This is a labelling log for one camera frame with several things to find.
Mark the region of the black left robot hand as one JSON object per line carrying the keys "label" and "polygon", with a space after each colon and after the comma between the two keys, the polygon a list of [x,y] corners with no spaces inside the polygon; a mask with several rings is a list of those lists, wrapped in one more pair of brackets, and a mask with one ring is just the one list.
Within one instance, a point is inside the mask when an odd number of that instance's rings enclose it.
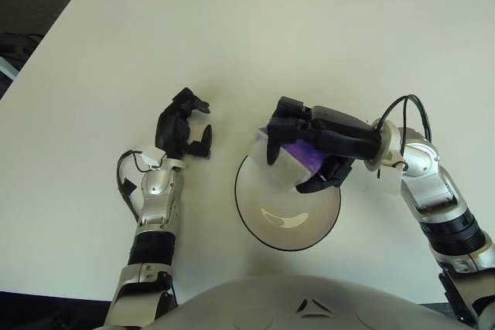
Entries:
{"label": "black left robot hand", "polygon": [[198,98],[188,87],[183,88],[172,99],[172,103],[159,115],[155,146],[163,150],[168,158],[182,159],[185,155],[209,158],[213,139],[212,126],[203,130],[200,141],[189,142],[190,127],[188,119],[196,110],[210,113],[210,105]]}

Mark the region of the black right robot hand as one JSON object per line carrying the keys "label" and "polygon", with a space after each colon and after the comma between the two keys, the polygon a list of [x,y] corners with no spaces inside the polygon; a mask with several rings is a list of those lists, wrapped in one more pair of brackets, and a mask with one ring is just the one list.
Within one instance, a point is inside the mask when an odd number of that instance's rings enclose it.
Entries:
{"label": "black right robot hand", "polygon": [[303,102],[281,97],[267,126],[266,160],[275,164],[284,145],[298,145],[305,158],[322,162],[308,180],[295,189],[302,194],[340,187],[356,160],[377,155],[381,136],[371,125],[327,107],[306,107]]}

